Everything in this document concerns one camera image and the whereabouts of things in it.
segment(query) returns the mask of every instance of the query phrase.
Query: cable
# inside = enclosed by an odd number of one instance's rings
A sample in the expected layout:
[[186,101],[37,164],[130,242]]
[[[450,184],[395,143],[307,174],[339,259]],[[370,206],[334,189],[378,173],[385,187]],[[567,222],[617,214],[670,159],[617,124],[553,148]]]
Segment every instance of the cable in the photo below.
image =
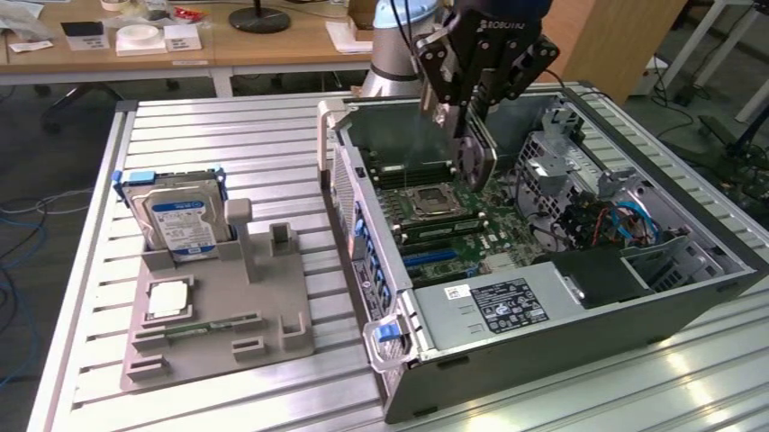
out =
[[328,18],[331,20],[340,20],[342,18],[346,18],[346,16],[347,16],[346,14],[345,15],[331,15],[330,13],[312,12],[312,11],[308,11],[306,9],[302,9],[299,7],[294,7],[294,6],[290,6],[286,4],[268,4],[268,6],[275,7],[278,9],[288,9],[290,11],[296,11],[296,12],[299,12],[302,14],[307,14],[307,15],[315,15],[315,16],[319,16],[320,18]]
[[409,52],[411,52],[411,54],[414,55],[414,52],[411,50],[411,43],[409,43],[409,39],[406,38],[406,31],[403,30],[403,23],[401,22],[401,16],[398,15],[398,8],[395,7],[395,0],[390,0],[390,9],[393,10],[393,15],[395,15],[395,22],[398,23],[398,30],[401,31],[403,43],[406,44],[406,48],[409,49]]
[[[558,80],[558,85],[561,86],[562,89],[566,89],[566,84],[563,83],[563,79],[561,78],[561,76],[553,72],[550,69],[545,69],[545,73],[551,75],[557,80]],[[601,95],[605,98],[609,99],[609,101],[614,102],[614,99],[612,98],[612,96],[601,91],[590,91],[590,92],[585,92],[585,93],[579,93],[577,94],[579,97],[585,97],[587,95]]]
[[0,291],[0,294],[3,294],[3,300],[0,301],[0,311],[3,310],[3,307],[7,305],[8,303],[8,294],[5,291]]
[[518,202],[518,197],[521,195],[521,183],[523,182],[523,167],[518,168],[518,175],[515,176],[515,196],[513,200],[515,200],[515,208],[518,212],[521,211],[521,203]]
[[579,93],[579,94],[577,94],[577,95],[578,95],[579,97],[585,97],[585,96],[587,96],[587,95],[600,95],[600,96],[604,96],[605,98],[608,98],[609,101],[614,102],[614,99],[612,98],[612,96],[610,96],[609,94],[604,93],[604,92],[598,92],[598,91],[585,92],[585,93]]
[[[23,214],[23,213],[29,213],[29,212],[43,213],[43,206],[47,204],[51,204],[53,201],[56,201],[61,198],[67,198],[68,196],[75,196],[79,194],[92,194],[92,193],[94,193],[92,187],[88,189],[77,189],[73,191],[67,191],[67,192],[63,192],[57,195],[52,195],[52,196],[43,198],[41,200],[39,200],[37,204],[35,204],[32,207],[28,207],[27,209],[8,210],[3,205],[0,205],[0,213],[5,213],[5,214]],[[77,207],[76,209],[61,210],[61,211],[47,211],[47,212],[49,215],[69,214],[69,213],[83,212],[88,208],[90,208],[90,206],[84,205],[83,207]]]
[[[7,283],[0,283],[0,287],[4,287],[7,285]],[[8,315],[8,320],[5,321],[5,323],[3,324],[3,326],[0,326],[0,336],[3,336],[3,333],[5,333],[5,330],[8,329],[8,327],[11,326],[11,323],[13,323],[13,320],[16,319],[16,315],[19,314],[19,299],[16,298],[16,294],[13,291],[11,291],[11,294],[8,294],[8,292],[5,290],[1,291],[3,294],[5,295],[7,298],[9,298],[13,303],[11,305],[11,314]]]
[[534,224],[529,225],[529,228],[530,228],[531,230],[534,230],[534,231],[545,232],[545,233],[546,233],[553,239],[555,239],[555,240],[561,240],[561,241],[565,241],[565,242],[569,241],[567,238],[559,236],[559,235],[555,234],[554,232],[547,231],[545,228],[537,227]]
[[414,29],[411,28],[411,11],[409,10],[409,0],[403,0],[403,7],[406,8],[406,23],[409,24],[409,50],[414,46]]
[[553,223],[550,223],[550,235],[553,236],[553,239],[555,240],[555,252],[558,252],[561,249],[561,244],[558,242],[559,236],[558,236],[558,234],[555,234],[555,225],[559,225],[558,221],[553,220]]
[[13,85],[11,87],[11,91],[8,92],[8,94],[5,96],[0,96],[0,104],[11,98],[15,92],[16,92],[16,86]]
[[24,318],[27,319],[27,324],[29,326],[29,332],[32,333],[32,341],[31,341],[31,345],[29,345],[29,352],[27,353],[27,359],[24,360],[24,362],[21,363],[21,365],[16,368],[16,370],[4,378],[3,381],[0,381],[0,390],[3,390],[3,388],[5,387],[5,385],[8,384],[8,382],[11,382],[13,380],[13,378],[16,378],[17,376],[21,375],[21,373],[27,370],[27,368],[33,364],[33,362],[37,359],[37,351],[39,351],[39,345],[40,345],[40,334],[37,333],[37,326],[35,325],[35,319],[32,317],[31,314],[31,310],[29,307],[27,306],[27,302],[24,300],[24,296],[21,295],[21,293],[19,292],[19,290],[16,289],[16,286],[13,285],[13,279],[11,278],[11,274],[8,274],[8,271],[5,269],[0,269],[0,272],[3,273],[3,276],[7,279],[7,283],[0,283],[0,289],[3,289],[4,291],[8,290],[11,295],[13,296],[13,298],[16,299],[16,304],[21,309],[21,313],[24,314]]
[[45,218],[48,217],[48,206],[45,205],[45,203],[43,202],[43,200],[39,200],[37,198],[19,198],[16,200],[11,200],[11,201],[5,201],[4,203],[12,203],[15,201],[37,201],[39,203],[43,204],[43,216],[40,217],[40,221],[37,222],[37,226],[36,229],[29,233],[29,235],[8,250],[3,253],[3,255],[0,255],[0,262],[3,262],[3,258],[5,258],[8,255],[11,255],[16,249],[19,249],[35,236],[35,234],[37,234],[37,231],[43,228],[43,224],[45,223]]
[[685,112],[685,111],[680,110],[678,108],[674,108],[673,106],[669,105],[670,100],[668,99],[668,89],[665,87],[665,82],[662,81],[662,74],[660,72],[660,66],[657,64],[657,54],[654,54],[654,71],[657,73],[657,84],[654,84],[654,96],[652,96],[652,98],[650,98],[652,102],[656,105],[661,106],[662,108],[684,114],[688,118],[686,122],[662,130],[660,133],[657,133],[654,135],[654,137],[658,140],[661,140],[662,136],[666,135],[668,133],[670,133],[672,131],[674,131],[676,129],[681,129],[681,128],[688,127],[688,126],[692,126],[694,124],[694,118],[690,116],[690,114],[688,112]]
[[[16,226],[16,227],[24,227],[24,228],[35,228],[33,232],[40,232],[40,236],[39,236],[39,240],[37,243],[35,244],[35,246],[32,246],[29,248],[29,250],[27,251],[27,253],[24,253],[19,258],[16,258],[16,260],[11,261],[11,264],[0,264],[0,268],[3,270],[9,270],[13,267],[17,267],[24,260],[27,260],[32,255],[35,255],[35,252],[37,252],[40,250],[40,247],[43,246],[43,243],[45,242],[45,227],[43,225],[39,224],[31,224],[31,223],[21,223],[21,222],[15,222],[12,220],[0,218],[0,222],[7,223],[8,225]],[[23,245],[28,239],[31,237],[28,236],[28,238],[25,238],[19,245]]]
[[598,242],[598,234],[601,231],[601,225],[604,224],[604,218],[606,217],[606,213],[609,213],[608,207],[598,213],[598,220],[595,221],[595,230],[593,232],[591,246],[595,246],[595,243]]
[[558,84],[561,85],[561,88],[566,89],[566,85],[563,84],[563,80],[561,79],[559,75],[555,72],[553,72],[550,69],[545,69],[545,73],[551,75],[558,80]]

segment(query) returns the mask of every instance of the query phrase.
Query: blue hard drive label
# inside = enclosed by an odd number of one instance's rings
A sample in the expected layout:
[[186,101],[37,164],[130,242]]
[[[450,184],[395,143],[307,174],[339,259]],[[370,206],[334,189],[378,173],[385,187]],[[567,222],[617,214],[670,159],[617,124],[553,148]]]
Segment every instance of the blue hard drive label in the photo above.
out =
[[204,221],[203,201],[164,202],[151,208],[166,246],[175,255],[194,259],[214,250],[216,239],[211,225]]

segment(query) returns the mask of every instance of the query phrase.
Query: paper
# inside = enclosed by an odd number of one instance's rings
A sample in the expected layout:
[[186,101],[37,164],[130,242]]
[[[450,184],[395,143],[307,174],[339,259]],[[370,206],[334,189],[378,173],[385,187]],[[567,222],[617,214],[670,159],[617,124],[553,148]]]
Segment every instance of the paper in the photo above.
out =
[[326,30],[334,42],[334,48],[342,54],[366,54],[374,49],[374,42],[355,40],[347,22],[326,22]]
[[33,43],[11,43],[8,45],[13,52],[36,51],[41,50],[43,48],[51,48],[52,46],[53,44],[48,40]]
[[[24,7],[24,9],[29,11],[29,13],[35,18],[40,18],[40,12],[43,12],[41,4],[28,2],[13,2],[13,4]],[[7,24],[5,21],[3,21],[3,18],[0,18],[0,29],[9,29],[9,28],[11,26]]]

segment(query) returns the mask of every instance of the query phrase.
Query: blue cable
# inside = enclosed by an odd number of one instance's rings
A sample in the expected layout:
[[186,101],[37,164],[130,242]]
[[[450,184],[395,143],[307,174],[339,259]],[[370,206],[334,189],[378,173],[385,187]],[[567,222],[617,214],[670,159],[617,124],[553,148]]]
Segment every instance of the blue cable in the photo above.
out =
[[[641,207],[641,205],[638,205],[636,202],[626,202],[625,201],[625,202],[617,203],[616,209],[617,208],[632,210],[641,215],[641,217],[644,219],[644,223],[646,224],[648,227],[650,227],[652,233],[654,234],[654,243],[658,243],[660,242],[660,230],[657,229],[654,222],[652,221],[652,217],[649,216],[649,213],[646,213],[646,211],[644,210],[644,207]],[[617,215],[616,210],[612,210],[612,222],[614,223],[616,227],[620,225],[620,216]],[[626,239],[633,238],[633,235],[622,227],[618,227],[618,233]]]
[[[12,225],[15,227],[36,229],[40,232],[40,236],[37,236],[37,243],[35,244],[35,246],[29,248],[27,253],[24,253],[19,258],[16,258],[16,260],[13,260],[9,264],[0,265],[0,268],[3,269],[3,271],[5,271],[21,265],[21,263],[24,263],[24,261],[27,261],[31,258],[31,256],[40,250],[43,243],[45,242],[47,235],[45,235],[45,227],[41,224],[16,222],[5,218],[0,218],[0,222],[7,223],[8,225]],[[35,365],[40,349],[39,347],[40,334],[37,333],[37,327],[35,326],[35,319],[32,317],[29,308],[27,307],[27,301],[24,300],[24,296],[21,295],[21,293],[16,290],[16,288],[11,284],[9,280],[8,282],[9,283],[0,282],[0,289],[15,299],[17,306],[21,309],[21,313],[27,318],[27,324],[29,326],[29,331],[32,333],[32,341],[29,345],[29,352],[27,354],[27,359],[24,360],[24,363],[21,363],[21,365],[16,368],[16,370],[0,382],[0,390],[3,390],[3,388],[7,386],[8,382],[13,380],[13,378],[21,375],[21,373],[27,370],[28,367]]]
[[8,283],[0,283],[0,289],[4,291],[7,290],[9,295],[12,295],[16,299],[19,307],[21,308],[21,313],[27,318],[27,323],[29,325],[29,331],[32,332],[32,343],[29,347],[29,353],[27,354],[27,359],[24,363],[16,368],[16,370],[5,377],[5,379],[0,382],[0,390],[5,387],[8,382],[21,375],[24,370],[33,364],[35,360],[37,359],[37,350],[39,350],[39,340],[40,335],[37,334],[37,327],[35,326],[35,319],[32,318],[32,314],[29,312],[29,308],[27,307],[27,302],[24,301],[24,297],[21,293],[13,289],[13,287]]
[[5,218],[0,218],[0,222],[7,223],[8,225],[12,225],[15,227],[33,228],[40,231],[40,236],[37,237],[37,243],[35,244],[35,246],[32,246],[27,251],[27,253],[24,253],[19,258],[16,258],[16,260],[13,260],[9,264],[3,265],[3,269],[9,270],[13,267],[17,267],[27,259],[29,259],[31,256],[35,254],[35,252],[37,252],[43,247],[43,243],[45,242],[47,238],[45,227],[36,223],[16,222]]

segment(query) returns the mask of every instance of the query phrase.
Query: red cable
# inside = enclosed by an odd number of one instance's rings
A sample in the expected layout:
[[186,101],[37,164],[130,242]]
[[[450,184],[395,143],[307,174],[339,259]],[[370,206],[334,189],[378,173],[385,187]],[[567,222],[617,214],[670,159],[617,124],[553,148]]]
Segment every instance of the red cable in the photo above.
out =
[[595,246],[595,243],[598,242],[598,231],[601,230],[601,225],[604,224],[604,217],[606,216],[606,213],[609,211],[609,208],[606,207],[601,213],[598,213],[598,220],[595,221],[595,231],[593,233],[593,246]]

